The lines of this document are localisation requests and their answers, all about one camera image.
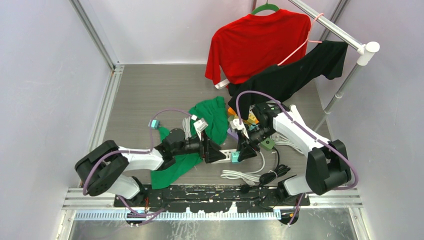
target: black t-shirt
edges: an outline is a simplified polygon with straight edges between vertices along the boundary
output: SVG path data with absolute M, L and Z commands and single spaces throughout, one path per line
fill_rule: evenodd
M 344 41 L 323 41 L 299 61 L 272 65 L 242 84 L 231 83 L 228 92 L 232 98 L 228 105 L 236 110 L 237 96 L 247 90 L 262 92 L 283 102 L 320 75 L 330 80 L 338 78 L 342 76 L 347 49 Z M 269 99 L 259 94 L 242 95 L 238 102 L 241 118 L 248 119 L 250 105 L 266 101 Z

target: green hanger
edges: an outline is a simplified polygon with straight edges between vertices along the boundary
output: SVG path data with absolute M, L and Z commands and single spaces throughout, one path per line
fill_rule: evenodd
M 264 10 L 272 10 L 274 12 L 277 12 L 278 10 L 280 10 L 280 8 L 277 5 L 274 4 L 268 4 L 268 0 L 266 0 L 266 3 L 262 6 L 258 6 L 257 8 L 255 8 L 251 14 L 255 15 L 259 12 L 262 12 Z

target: cable tie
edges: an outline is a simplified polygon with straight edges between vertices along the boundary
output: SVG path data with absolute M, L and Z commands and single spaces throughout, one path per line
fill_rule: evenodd
M 274 173 L 275 174 L 275 178 L 278 179 L 278 174 L 275 171 L 269 170 L 268 173 Z

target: metal pole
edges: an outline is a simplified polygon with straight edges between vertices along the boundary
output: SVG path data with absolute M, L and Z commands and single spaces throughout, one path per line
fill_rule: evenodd
M 336 24 L 340 18 L 340 16 L 343 13 L 343 10 L 345 9 L 345 7 L 348 5 L 348 3 L 351 0 L 339 0 L 337 6 L 334 9 L 334 12 L 332 13 L 331 17 L 330 17 L 330 21 L 334 24 Z M 324 30 L 324 32 L 322 33 L 321 37 L 319 38 L 320 41 L 324 41 L 327 40 L 327 38 L 330 35 L 330 30 L 328 30 L 328 28 L 326 28 Z
M 78 14 L 79 18 L 81 19 L 82 23 L 87 29 L 88 34 L 91 36 L 91 39 L 94 41 L 94 44 L 97 46 L 98 50 L 100 51 L 107 65 L 109 65 L 110 69 L 114 70 L 116 67 L 116 64 L 112 60 L 108 51 L 106 50 L 105 45 L 100 39 L 99 34 L 97 33 L 95 27 L 93 26 L 93 23 L 90 21 L 89 16 L 84 10 L 80 0 L 69 0 L 69 1 L 74 7 L 76 13 Z
M 303 1 L 300 1 L 300 0 L 289 0 L 289 1 L 292 4 L 294 4 L 296 7 L 304 11 L 311 18 L 316 18 L 319 15 L 317 11 L 315 11 L 313 8 L 305 4 Z M 352 46 L 355 50 L 362 48 L 362 43 L 360 43 L 358 40 L 353 38 L 351 35 L 349 35 L 347 32 L 345 32 L 343 29 L 338 27 L 336 24 L 332 23 L 330 20 L 328 20 L 324 16 L 319 17 L 316 21 L 320 23 L 321 25 L 323 25 L 326 29 L 334 33 L 337 37 L 341 38 L 347 44 Z
M 324 123 L 324 121 L 327 119 L 327 116 L 331 113 L 331 110 L 334 106 L 334 104 L 343 97 L 343 94 L 345 93 L 345 88 L 348 86 L 348 84 L 352 81 L 355 74 L 358 73 L 358 70 L 361 69 L 363 66 L 355 64 L 355 66 L 350 71 L 349 75 L 347 75 L 346 79 L 344 80 L 343 84 L 340 86 L 338 91 L 335 93 L 335 95 L 332 97 L 331 101 L 328 103 L 328 105 L 325 107 L 324 112 L 322 113 L 321 117 L 316 121 L 315 125 L 313 126 L 312 130 L 315 132 L 321 127 L 321 125 Z
M 256 2 L 257 2 L 258 0 L 253 0 L 252 1 L 252 9 L 251 9 L 251 11 L 250 12 L 253 12 L 253 10 L 255 10 L 256 9 Z

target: orange object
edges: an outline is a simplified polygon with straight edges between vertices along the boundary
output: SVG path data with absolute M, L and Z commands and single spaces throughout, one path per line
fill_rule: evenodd
M 237 113 L 231 107 L 228 108 L 227 112 L 228 112 L 228 115 L 230 115 L 230 116 L 233 115 L 233 116 L 238 118 Z M 258 124 L 259 123 L 258 119 L 256 119 L 255 115 L 251 112 L 249 113 L 249 119 L 243 120 L 243 122 L 245 122 L 246 124 Z
M 237 113 L 231 107 L 228 108 L 228 114 L 229 115 L 237 115 Z

